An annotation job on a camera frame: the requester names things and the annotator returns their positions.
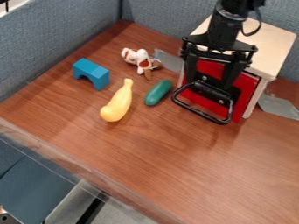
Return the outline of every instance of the metal bracket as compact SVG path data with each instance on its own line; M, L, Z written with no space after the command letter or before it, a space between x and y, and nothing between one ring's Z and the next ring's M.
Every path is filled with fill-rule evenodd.
M234 105L234 102L233 102L233 99L229 98L228 96L226 95L223 95L223 94L220 94L218 92L213 92L211 90L211 94L212 95L217 95L218 97L220 97L220 101L223 101L224 104L226 104L225 102L228 102L227 107L228 107L228 112L227 112L227 116L224 120L221 120L221 119L218 119L217 117L214 117L214 116L211 116L197 108L194 108L190 105L188 105L187 103L183 102L183 101L180 101L177 97L183 93L187 88L198 88L199 90L202 90L202 91L209 91L208 89L210 89L209 86L206 86L205 84L202 84L198 81L195 81L195 82L192 82L192 83L187 83L186 85L182 86L181 88L179 88L178 90L176 90L174 92L174 94L172 95L171 99L179 106L185 108L185 109L188 109L190 110L191 112L199 115L199 116L203 116L205 119L208 119L214 123L217 123L217 124L221 124L221 125L225 125L225 124L228 124L232 121L232 117L233 117L233 105Z

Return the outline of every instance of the gray wall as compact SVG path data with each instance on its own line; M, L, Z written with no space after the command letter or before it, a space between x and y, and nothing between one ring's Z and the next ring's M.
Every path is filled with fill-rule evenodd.
M120 16L120 0L31 0L0 18L0 101Z
M201 24L217 0L123 0L122 17L176 38L186 36ZM266 23L299 34L298 0L267 0L262 9ZM281 75L299 81L299 39Z

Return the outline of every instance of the wooden table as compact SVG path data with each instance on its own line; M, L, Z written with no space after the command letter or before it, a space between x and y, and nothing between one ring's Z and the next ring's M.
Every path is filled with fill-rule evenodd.
M178 74L155 71L148 82L122 61L121 49L177 54L180 45L121 21L5 101L1 129L160 222L299 223L298 122L256 108L246 121L218 126L169 97L144 105L152 85L176 84ZM72 77L82 57L110 69L105 90ZM135 81L132 107L120 122L104 122L100 108L125 77ZM285 80L270 87L299 106L297 89Z

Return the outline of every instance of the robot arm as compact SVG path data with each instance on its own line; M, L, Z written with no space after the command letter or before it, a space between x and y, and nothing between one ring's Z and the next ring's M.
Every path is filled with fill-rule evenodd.
M243 23L250 11L255 11L260 21L259 27L245 36L254 35L261 28L261 13L259 8L266 0L219 0L209 24L208 31L202 35L184 38L181 57L185 61L186 84L172 96L179 106L189 109L199 116L217 124L228 124L232 120L233 105L240 96L239 89L233 87L234 82L245 68L250 67L252 57L257 53L256 46L237 40L239 32L243 32ZM207 47L201 51L198 46ZM211 61L224 64L221 80L207 79L208 74L198 71L199 61ZM227 117L220 120L203 111L180 101L177 97L186 89L204 96L210 101L220 103L227 108Z

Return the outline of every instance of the gray tape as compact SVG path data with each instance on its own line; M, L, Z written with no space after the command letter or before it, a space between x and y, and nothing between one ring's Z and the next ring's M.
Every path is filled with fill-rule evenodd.
M262 94L259 105L265 112L299 121L299 110L290 101Z
M176 57L172 54L169 54L167 52L164 52L159 49L155 49L155 53L153 54L153 58L157 60L161 60L163 63L163 66L167 69L170 69L171 71L180 74L182 71L182 67L184 65L184 61Z

